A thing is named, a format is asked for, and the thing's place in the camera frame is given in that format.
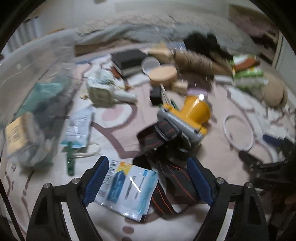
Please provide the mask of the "blue white medicine sachet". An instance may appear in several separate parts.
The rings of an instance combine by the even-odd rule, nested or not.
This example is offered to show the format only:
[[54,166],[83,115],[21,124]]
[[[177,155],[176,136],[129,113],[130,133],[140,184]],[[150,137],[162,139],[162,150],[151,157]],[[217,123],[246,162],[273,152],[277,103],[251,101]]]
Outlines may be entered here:
[[95,202],[136,222],[143,222],[159,175],[123,161],[109,161],[109,170]]

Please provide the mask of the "yellow tissue pack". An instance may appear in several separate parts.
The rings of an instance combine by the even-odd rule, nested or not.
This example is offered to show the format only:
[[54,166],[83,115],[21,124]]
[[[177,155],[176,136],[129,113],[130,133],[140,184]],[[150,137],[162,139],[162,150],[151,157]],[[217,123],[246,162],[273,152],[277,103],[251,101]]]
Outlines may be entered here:
[[29,129],[33,121],[33,114],[25,113],[6,126],[4,132],[9,154],[17,152],[31,142]]

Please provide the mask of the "yellow grey headlamp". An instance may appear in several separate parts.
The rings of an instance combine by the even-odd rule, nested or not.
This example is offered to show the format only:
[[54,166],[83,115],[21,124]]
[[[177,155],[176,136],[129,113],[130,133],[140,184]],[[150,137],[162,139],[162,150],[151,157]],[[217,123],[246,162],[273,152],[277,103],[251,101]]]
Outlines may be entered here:
[[208,133],[204,126],[212,113],[211,104],[199,96],[186,96],[182,109],[163,104],[157,122],[137,134],[138,156],[155,153],[159,156],[185,160]]

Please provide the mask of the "clear plastic storage bin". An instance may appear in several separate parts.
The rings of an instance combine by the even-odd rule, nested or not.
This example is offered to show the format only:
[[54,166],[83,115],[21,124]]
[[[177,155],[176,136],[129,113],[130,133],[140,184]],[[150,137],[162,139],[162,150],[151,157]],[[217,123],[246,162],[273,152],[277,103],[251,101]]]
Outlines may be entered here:
[[75,30],[33,40],[1,63],[1,150],[23,170],[54,162],[64,123],[81,85]]

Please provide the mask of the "beige fluffy plush toy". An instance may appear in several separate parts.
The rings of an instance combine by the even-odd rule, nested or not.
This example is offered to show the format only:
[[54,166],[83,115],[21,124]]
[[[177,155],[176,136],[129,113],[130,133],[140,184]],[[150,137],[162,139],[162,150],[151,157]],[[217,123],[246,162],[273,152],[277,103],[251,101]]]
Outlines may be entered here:
[[263,100],[271,108],[284,108],[287,104],[287,87],[283,80],[271,73],[264,73],[267,85],[262,88]]

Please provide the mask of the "green dotted plastic bag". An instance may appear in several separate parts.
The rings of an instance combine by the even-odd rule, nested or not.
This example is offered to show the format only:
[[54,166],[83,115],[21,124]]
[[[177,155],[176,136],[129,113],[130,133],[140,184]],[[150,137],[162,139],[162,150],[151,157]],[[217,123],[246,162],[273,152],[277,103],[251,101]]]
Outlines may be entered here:
[[234,55],[232,60],[233,82],[240,90],[256,95],[267,85],[267,79],[255,55]]

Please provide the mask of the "purple notepad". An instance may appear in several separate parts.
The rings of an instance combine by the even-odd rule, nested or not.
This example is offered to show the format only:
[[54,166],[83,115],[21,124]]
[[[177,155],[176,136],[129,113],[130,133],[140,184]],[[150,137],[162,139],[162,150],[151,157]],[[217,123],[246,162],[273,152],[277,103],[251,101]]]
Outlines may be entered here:
[[208,95],[208,92],[204,89],[189,89],[187,91],[187,95],[194,95],[199,96],[200,94],[203,94],[204,96]]

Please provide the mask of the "patterned bed sheet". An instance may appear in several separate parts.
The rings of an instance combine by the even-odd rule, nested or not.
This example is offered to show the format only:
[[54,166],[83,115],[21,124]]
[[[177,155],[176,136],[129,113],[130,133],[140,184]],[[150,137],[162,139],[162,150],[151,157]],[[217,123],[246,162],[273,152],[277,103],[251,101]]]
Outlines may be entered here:
[[[48,82],[58,71],[58,63],[52,51],[13,56],[1,63],[1,124],[7,125],[14,113],[37,82]],[[111,160],[131,162],[138,153],[137,133],[153,124],[158,109],[149,100],[150,85],[145,83],[134,89],[138,97],[136,105],[119,104],[112,108],[95,109],[90,139],[101,146],[101,154]],[[230,148],[222,130],[224,118],[230,114],[245,117],[259,114],[272,128],[279,128],[295,137],[295,117],[284,109],[266,110],[255,102],[254,109],[241,110],[230,98],[230,89],[220,85],[209,94],[213,105],[208,135],[198,151],[198,159],[215,176],[223,177],[231,184],[244,184],[249,176],[243,169],[236,152]],[[47,171],[25,172],[3,157],[1,179],[23,235],[26,235],[29,219],[42,186],[66,184],[71,177],[66,173],[66,154],[62,148]],[[159,217],[150,209],[144,223],[131,221],[109,209],[92,203],[88,212],[104,240],[192,240],[209,207],[197,204],[171,219]]]

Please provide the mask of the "small wooden block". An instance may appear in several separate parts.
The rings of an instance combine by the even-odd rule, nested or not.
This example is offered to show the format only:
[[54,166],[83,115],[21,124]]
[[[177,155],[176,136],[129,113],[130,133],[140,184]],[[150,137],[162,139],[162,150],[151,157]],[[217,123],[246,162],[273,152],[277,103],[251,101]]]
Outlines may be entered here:
[[178,80],[171,84],[171,90],[180,95],[187,95],[188,82],[185,80]]

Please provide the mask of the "open wardrobe shelf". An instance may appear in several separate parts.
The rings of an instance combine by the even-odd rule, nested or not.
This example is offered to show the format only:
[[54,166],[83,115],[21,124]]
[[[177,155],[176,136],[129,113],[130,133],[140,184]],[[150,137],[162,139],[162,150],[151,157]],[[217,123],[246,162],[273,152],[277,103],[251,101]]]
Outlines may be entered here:
[[276,70],[283,67],[288,43],[275,23],[251,1],[227,1],[228,18],[247,33],[259,56]]

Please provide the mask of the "teal plastic bag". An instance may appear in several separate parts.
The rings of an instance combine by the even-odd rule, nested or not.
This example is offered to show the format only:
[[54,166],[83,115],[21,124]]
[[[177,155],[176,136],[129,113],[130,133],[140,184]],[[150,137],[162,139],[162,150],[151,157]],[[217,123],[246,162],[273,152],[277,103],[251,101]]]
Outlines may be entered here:
[[45,110],[62,92],[64,87],[60,83],[37,83],[15,113],[15,118],[25,113],[39,113]]

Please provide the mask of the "beige quilted pillow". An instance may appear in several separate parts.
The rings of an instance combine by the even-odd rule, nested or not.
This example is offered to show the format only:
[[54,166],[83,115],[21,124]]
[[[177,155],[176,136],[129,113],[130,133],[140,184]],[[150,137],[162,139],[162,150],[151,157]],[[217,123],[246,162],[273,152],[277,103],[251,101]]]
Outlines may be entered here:
[[77,30],[77,34],[83,37],[115,25],[153,25],[166,27],[175,23],[176,21],[164,12],[144,13],[143,11],[128,11],[115,16],[90,20]]

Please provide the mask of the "clear plastic cup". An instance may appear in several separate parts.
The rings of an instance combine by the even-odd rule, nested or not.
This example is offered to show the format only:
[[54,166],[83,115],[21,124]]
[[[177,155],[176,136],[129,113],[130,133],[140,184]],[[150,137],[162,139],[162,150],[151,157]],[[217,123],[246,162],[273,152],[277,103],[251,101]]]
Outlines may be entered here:
[[149,75],[149,73],[154,69],[159,67],[161,64],[157,58],[148,56],[146,57],[141,64],[142,71],[145,75]]

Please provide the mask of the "grey blue duvet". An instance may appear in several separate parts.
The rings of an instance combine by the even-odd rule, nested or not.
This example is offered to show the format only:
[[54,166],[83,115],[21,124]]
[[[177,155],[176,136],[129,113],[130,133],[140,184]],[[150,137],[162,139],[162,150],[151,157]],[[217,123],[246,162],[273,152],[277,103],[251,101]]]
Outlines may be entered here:
[[213,34],[222,48],[232,52],[258,53],[253,40],[232,23],[217,28],[202,27],[191,23],[180,23],[169,27],[136,24],[113,25],[86,35],[77,33],[75,44],[99,44],[118,39],[128,39],[140,43],[181,42],[193,33],[199,33],[204,37]]

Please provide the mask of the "black gift box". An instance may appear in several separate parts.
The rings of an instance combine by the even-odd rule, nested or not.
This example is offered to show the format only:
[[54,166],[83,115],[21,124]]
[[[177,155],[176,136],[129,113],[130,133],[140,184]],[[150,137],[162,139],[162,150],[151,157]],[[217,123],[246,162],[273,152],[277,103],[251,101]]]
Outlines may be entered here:
[[111,54],[113,67],[121,76],[127,77],[142,70],[142,61],[147,54],[139,49],[132,49]]

